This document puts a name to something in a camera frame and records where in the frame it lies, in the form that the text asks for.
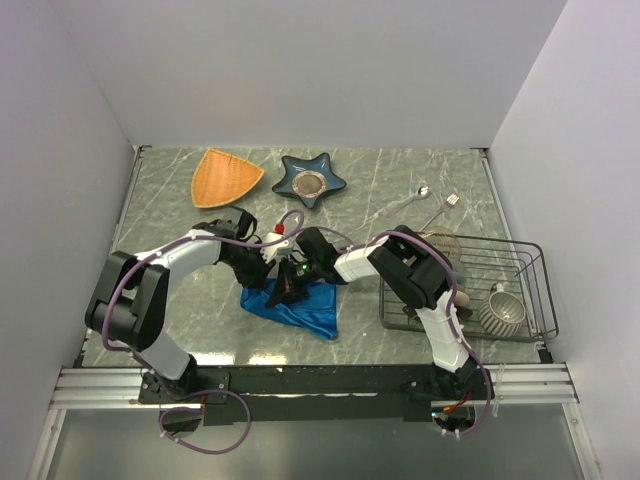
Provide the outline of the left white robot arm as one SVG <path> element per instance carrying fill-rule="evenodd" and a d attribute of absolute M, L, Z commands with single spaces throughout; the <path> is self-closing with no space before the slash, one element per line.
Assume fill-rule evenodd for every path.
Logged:
<path fill-rule="evenodd" d="M 232 207 L 161 247 L 110 254 L 89 301 L 86 326 L 101 335 L 105 349 L 127 352 L 154 371 L 173 400 L 190 400 L 198 390 L 198 365 L 164 330 L 169 290 L 196 270 L 219 263 L 229 266 L 244 287 L 262 288 L 278 248 L 289 243 L 282 226 L 251 243 L 256 226 L 252 214 Z"/>

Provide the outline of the blue cloth napkin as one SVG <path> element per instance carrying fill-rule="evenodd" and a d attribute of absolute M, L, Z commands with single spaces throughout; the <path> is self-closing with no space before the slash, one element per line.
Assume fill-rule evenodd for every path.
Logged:
<path fill-rule="evenodd" d="M 337 288 L 333 284 L 313 282 L 309 296 L 300 302 L 267 307 L 273 292 L 275 278 L 268 278 L 263 289 L 243 288 L 240 306 L 243 310 L 261 318 L 292 327 L 303 328 L 316 337 L 333 340 L 338 336 Z"/>

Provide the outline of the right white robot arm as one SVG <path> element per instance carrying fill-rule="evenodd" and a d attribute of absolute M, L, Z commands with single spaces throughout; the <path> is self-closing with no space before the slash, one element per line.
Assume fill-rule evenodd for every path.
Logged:
<path fill-rule="evenodd" d="M 284 256 L 266 301 L 268 308 L 297 305 L 310 297 L 309 286 L 324 282 L 346 285 L 379 276 L 418 316 L 429 341 L 440 392 L 452 399 L 478 389 L 487 391 L 486 368 L 464 337 L 455 297 L 458 282 L 450 261 L 408 227 L 386 231 L 367 244 L 342 250 L 334 247 L 318 227 L 304 229 L 295 238 L 303 259 Z"/>

